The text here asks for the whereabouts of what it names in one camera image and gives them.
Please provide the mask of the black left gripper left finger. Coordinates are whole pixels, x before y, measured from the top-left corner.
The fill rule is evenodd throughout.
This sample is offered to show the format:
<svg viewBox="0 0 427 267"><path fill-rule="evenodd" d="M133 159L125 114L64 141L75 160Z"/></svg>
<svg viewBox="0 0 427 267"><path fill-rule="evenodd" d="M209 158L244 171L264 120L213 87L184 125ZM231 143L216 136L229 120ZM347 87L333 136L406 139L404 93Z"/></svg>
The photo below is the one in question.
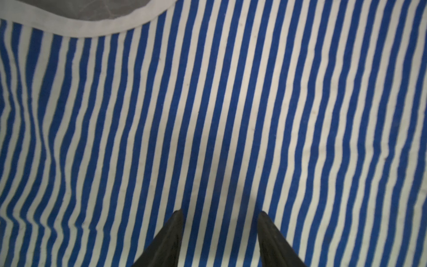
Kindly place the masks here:
<svg viewBox="0 0 427 267"><path fill-rule="evenodd" d="M177 267L182 244L184 217L182 210L174 211L151 244L132 267Z"/></svg>

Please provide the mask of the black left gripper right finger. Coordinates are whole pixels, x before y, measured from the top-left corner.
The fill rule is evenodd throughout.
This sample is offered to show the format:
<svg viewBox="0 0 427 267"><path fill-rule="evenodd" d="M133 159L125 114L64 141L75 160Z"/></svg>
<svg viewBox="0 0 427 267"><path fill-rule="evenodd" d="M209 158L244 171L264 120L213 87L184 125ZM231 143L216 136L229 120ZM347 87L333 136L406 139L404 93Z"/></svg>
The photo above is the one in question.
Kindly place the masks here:
<svg viewBox="0 0 427 267"><path fill-rule="evenodd" d="M257 233L263 267L306 266L264 211L258 217Z"/></svg>

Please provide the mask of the blue white striped tank top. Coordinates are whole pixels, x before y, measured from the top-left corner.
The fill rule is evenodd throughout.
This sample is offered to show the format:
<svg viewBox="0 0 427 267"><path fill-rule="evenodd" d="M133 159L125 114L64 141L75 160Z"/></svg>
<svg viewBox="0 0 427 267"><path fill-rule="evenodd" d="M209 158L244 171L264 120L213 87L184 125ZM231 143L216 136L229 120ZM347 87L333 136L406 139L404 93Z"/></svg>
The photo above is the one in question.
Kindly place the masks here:
<svg viewBox="0 0 427 267"><path fill-rule="evenodd" d="M155 1L77 21L1 2L1 265L427 264L425 1Z"/></svg>

